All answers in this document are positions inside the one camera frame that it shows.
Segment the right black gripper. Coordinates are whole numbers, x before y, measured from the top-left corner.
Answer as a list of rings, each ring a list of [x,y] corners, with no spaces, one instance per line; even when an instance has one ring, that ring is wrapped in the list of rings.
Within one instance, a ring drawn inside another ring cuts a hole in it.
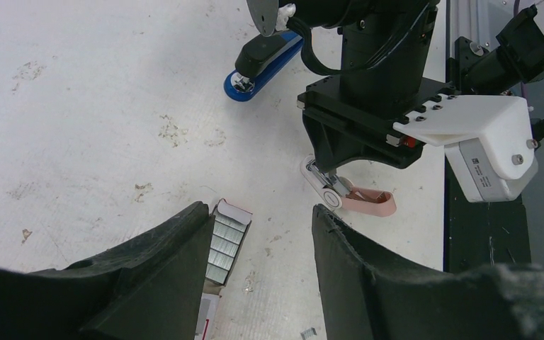
[[[307,86],[297,102],[322,171],[333,171],[355,160],[405,169],[421,157],[424,143],[410,142],[393,128],[394,123],[410,123],[408,113],[425,113],[426,102],[441,103],[441,94],[454,93],[451,83],[424,78],[418,93],[405,101],[387,96],[354,99],[340,89],[338,76],[328,76]]]

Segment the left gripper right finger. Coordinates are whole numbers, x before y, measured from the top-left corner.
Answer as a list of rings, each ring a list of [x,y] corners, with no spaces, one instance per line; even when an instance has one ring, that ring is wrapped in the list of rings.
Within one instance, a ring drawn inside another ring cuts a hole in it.
[[[544,339],[544,265],[422,266],[312,210],[329,339]]]

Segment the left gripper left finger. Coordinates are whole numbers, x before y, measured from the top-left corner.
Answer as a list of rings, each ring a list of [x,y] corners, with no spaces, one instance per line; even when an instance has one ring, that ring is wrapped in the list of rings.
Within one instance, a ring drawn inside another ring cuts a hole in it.
[[[192,339],[213,227],[195,202],[62,270],[0,268],[0,339]]]

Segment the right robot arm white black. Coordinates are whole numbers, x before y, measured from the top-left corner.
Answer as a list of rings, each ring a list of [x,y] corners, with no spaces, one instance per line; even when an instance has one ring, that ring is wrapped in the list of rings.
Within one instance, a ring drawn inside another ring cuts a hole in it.
[[[424,77],[436,1],[249,1],[258,31],[304,41],[303,64],[319,81],[298,96],[318,168],[355,160],[405,169],[424,142],[397,131],[446,83]]]

